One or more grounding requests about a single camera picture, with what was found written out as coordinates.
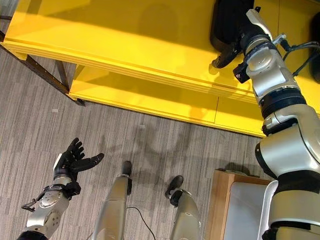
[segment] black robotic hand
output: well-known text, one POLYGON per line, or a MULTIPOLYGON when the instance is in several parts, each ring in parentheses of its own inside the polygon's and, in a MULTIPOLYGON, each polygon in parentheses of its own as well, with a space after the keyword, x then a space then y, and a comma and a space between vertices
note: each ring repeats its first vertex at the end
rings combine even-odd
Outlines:
POLYGON ((103 153, 99 153, 91 158, 84 158, 84 148, 79 138, 75 138, 67 150, 62 153, 58 162, 54 166, 54 176, 56 179, 59 176, 67 176, 71 178, 73 182, 77 181, 78 172, 82 172, 93 168, 95 165, 101 162, 104 158, 103 153))

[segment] wire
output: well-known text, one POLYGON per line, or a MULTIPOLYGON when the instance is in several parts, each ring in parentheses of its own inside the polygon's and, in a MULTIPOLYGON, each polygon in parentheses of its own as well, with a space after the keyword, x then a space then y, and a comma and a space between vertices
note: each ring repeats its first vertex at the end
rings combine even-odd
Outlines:
POLYGON ((90 240, 92 234, 94 234, 94 233, 92 232, 85 240, 90 240))
MULTIPOLYGON (((150 227, 147 225, 147 223, 146 223, 144 217, 142 216, 140 210, 139 210, 138 208, 136 208, 135 206, 127 206, 126 208, 127 208, 127 209, 136 209, 136 210, 139 212, 140 217, 142 218, 142 221, 143 221, 144 225, 149 229, 150 233, 151 233, 152 236, 153 236, 153 239, 156 240, 155 234, 152 232, 152 230, 150 229, 150 227)), ((92 234, 94 234, 94 233, 92 232, 92 233, 86 238, 86 240, 89 240, 89 239, 91 238, 92 234)))
POLYGON ((286 54, 284 55, 283 57, 283 61, 286 60, 286 58, 288 57, 288 55, 290 53, 292 53, 293 51, 296 51, 296 50, 300 50, 300 49, 316 49, 316 50, 320 50, 320 46, 318 44, 309 44, 309 45, 298 45, 298 46, 292 46, 292 49, 290 49, 289 51, 286 52, 286 54))
POLYGON ((142 221, 143 221, 144 225, 149 229, 150 233, 151 233, 152 236, 153 236, 153 239, 156 240, 155 234, 152 232, 152 230, 150 229, 150 227, 147 225, 147 223, 146 223, 146 221, 144 220, 144 217, 142 216, 140 210, 139 210, 138 208, 136 208, 135 206, 128 206, 127 209, 136 209, 136 210, 139 212, 139 214, 140 214, 140 216, 141 216, 141 218, 142 218, 142 221))
POLYGON ((308 57, 308 59, 292 74, 294 77, 296 77, 309 62, 311 62, 313 59, 315 59, 320 55, 320 45, 317 41, 309 41, 309 42, 305 42, 305 43, 302 43, 299 45, 293 45, 293 46, 290 46, 288 42, 285 41, 285 43, 281 46, 286 50, 286 53, 283 57, 283 61, 285 61, 288 55, 293 51, 300 50, 300 49, 308 49, 308 48, 315 49, 315 51, 310 55, 310 57, 308 57))
POLYGON ((318 57, 320 55, 320 52, 313 52, 311 54, 311 56, 294 72, 292 73, 292 76, 296 77, 298 76, 298 74, 300 73, 300 71, 309 63, 311 62, 313 59, 315 59, 316 57, 318 57))

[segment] shelf board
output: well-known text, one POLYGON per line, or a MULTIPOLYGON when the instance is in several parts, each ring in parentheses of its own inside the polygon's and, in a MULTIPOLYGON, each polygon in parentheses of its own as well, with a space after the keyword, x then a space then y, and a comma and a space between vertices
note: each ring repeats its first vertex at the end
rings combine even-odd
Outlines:
MULTIPOLYGON (((256 103, 251 80, 239 83, 233 69, 211 62, 219 52, 209 41, 215 0, 20 0, 3 45, 31 54, 201 93, 256 103)), ((309 22, 320 11, 310 0, 255 0, 272 35, 291 44, 309 37, 309 22)), ((292 53, 291 71, 308 57, 292 53)), ((320 115, 320 84, 306 67, 296 78, 306 101, 320 115)))
POLYGON ((263 137, 257 105, 78 65, 69 95, 92 102, 263 137))

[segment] floor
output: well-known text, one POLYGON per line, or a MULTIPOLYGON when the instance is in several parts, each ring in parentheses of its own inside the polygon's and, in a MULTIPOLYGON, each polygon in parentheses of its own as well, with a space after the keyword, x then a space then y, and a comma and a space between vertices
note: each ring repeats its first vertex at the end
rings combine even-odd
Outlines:
MULTIPOLYGON (((53 60, 36 59, 58 77, 53 60)), ((75 66, 65 67, 72 79, 75 66)), ((52 182, 56 157, 75 137, 83 142, 87 156, 101 152, 105 157, 79 174, 81 194, 72 198, 53 240, 85 240, 91 234, 103 199, 126 160, 133 164, 128 205, 141 210, 157 240, 168 240, 173 226, 175 210, 164 196, 172 177, 184 176, 183 187, 199 209, 202 235, 215 169, 268 178, 255 159, 257 137, 91 102, 78 106, 0 50, 2 239, 19 236, 30 215, 21 205, 52 182)), ((133 209, 127 212, 124 239, 152 239, 133 209)))

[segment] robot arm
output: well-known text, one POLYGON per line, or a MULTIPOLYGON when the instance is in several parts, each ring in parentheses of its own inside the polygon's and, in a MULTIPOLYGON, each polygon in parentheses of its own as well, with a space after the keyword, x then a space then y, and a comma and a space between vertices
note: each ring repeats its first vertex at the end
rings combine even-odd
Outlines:
POLYGON ((53 183, 46 186, 32 202, 22 206, 32 212, 18 240, 47 240, 57 230, 64 211, 72 196, 80 194, 78 172, 93 168, 104 157, 100 153, 85 158, 82 143, 75 138, 64 153, 60 153, 53 167, 53 183), (37 209, 31 208, 39 201, 37 209))
MULTIPOLYGON (((244 60, 233 73, 241 83, 252 80, 266 135, 256 146, 255 155, 263 171, 278 180, 270 206, 270 228, 262 238, 318 240, 320 120, 307 105, 275 46, 280 42, 288 47, 285 36, 272 41, 254 9, 238 19, 239 38, 235 44, 238 48, 229 55, 243 52, 244 60)), ((228 53, 223 52, 212 65, 219 68, 224 59, 228 59, 228 53)))

